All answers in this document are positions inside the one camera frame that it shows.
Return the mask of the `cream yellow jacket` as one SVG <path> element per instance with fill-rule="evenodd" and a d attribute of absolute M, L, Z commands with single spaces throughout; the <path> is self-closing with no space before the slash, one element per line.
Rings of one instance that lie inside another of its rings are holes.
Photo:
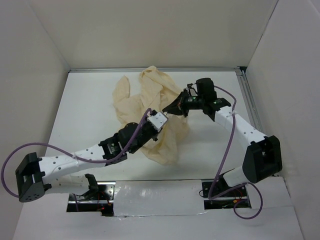
<path fill-rule="evenodd" d="M 141 147 L 141 152 L 150 160 L 161 165 L 178 162 L 178 144 L 187 136 L 189 125 L 183 116 L 165 113 L 182 92 L 174 80 L 166 73 L 150 66 L 139 74 L 140 93 L 131 94 L 128 77 L 123 76 L 112 92 L 116 117 L 124 127 L 126 124 L 139 123 L 147 109 L 155 110 L 154 116 L 146 119 L 144 127 L 150 126 L 157 134 Z"/>

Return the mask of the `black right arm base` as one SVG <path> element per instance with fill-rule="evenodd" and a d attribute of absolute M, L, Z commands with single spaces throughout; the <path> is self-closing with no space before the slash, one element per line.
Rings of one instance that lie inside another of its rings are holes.
<path fill-rule="evenodd" d="M 214 200 L 209 200 L 209 190 L 212 186 L 213 180 L 206 179 L 202 180 L 202 187 L 198 194 L 203 198 L 204 209 L 205 210 L 217 210 L 217 209 L 232 209 L 235 204 L 238 204 L 236 208 L 249 208 L 250 203 L 248 201 L 248 193 L 244 186 L 238 187 L 237 189 L 230 190 L 231 187 L 220 177 L 215 184 L 211 197 L 221 194 L 224 191 L 228 191 L 224 195 L 215 198 Z"/>

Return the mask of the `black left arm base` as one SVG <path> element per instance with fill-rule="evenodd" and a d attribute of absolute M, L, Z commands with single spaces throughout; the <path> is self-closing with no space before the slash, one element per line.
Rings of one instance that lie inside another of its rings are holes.
<path fill-rule="evenodd" d="M 70 193 L 66 211 L 99 212 L 102 216 L 114 216 L 114 181 L 97 181 L 93 174 L 85 174 L 87 190 L 82 194 Z"/>

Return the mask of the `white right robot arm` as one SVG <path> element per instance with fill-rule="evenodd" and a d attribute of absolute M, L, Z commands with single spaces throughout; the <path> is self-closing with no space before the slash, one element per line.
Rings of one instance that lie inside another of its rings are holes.
<path fill-rule="evenodd" d="M 283 169 L 279 139 L 267 136 L 244 120 L 235 111 L 235 103 L 218 97 L 218 86 L 210 78 L 189 83 L 178 97 L 163 109 L 171 115 L 187 117 L 190 110 L 201 110 L 212 121 L 230 132 L 227 147 L 237 139 L 245 151 L 241 166 L 220 173 L 218 190 L 223 196 L 230 196 L 236 186 L 243 183 L 258 183 Z"/>

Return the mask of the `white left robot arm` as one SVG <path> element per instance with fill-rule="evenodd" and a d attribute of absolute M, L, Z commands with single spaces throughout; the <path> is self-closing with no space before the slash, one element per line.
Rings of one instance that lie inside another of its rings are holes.
<path fill-rule="evenodd" d="M 142 125 L 131 122 L 112 137 L 78 152 L 53 157 L 27 154 L 15 171 L 19 201 L 28 203 L 41 198 L 63 176 L 125 161 L 128 154 L 134 154 L 149 140 L 157 140 L 164 125 L 163 120 Z"/>

